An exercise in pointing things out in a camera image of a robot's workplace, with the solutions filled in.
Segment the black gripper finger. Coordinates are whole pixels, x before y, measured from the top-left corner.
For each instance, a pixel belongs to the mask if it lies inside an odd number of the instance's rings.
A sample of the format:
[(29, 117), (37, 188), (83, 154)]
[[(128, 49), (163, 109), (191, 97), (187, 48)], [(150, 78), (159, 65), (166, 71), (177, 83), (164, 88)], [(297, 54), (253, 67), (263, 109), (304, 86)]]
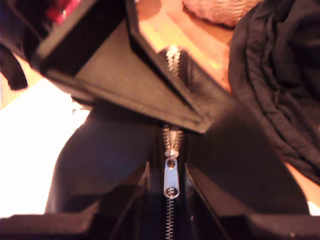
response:
[(49, 72), (47, 77), (72, 97), (88, 105), (104, 101), (164, 123), (204, 132), (203, 118), (156, 78), (147, 80), (146, 86), (151, 88), (151, 92), (147, 92), (143, 85), (124, 77), (107, 81), (106, 87), (92, 83), (91, 77), (86, 81), (61, 72)]
[(193, 164), (186, 165), (186, 204), (194, 239), (250, 238), (250, 209)]
[(152, 90), (147, 80), (158, 79), (203, 118), (204, 132), (209, 128), (204, 110), (140, 32), (132, 0), (81, 1), (39, 44), (33, 67), (45, 77), (63, 73), (86, 81), (92, 78), (103, 88), (107, 81), (124, 77), (148, 93)]
[(101, 199), (92, 227), (93, 238), (140, 237), (149, 173), (149, 164), (143, 163)]

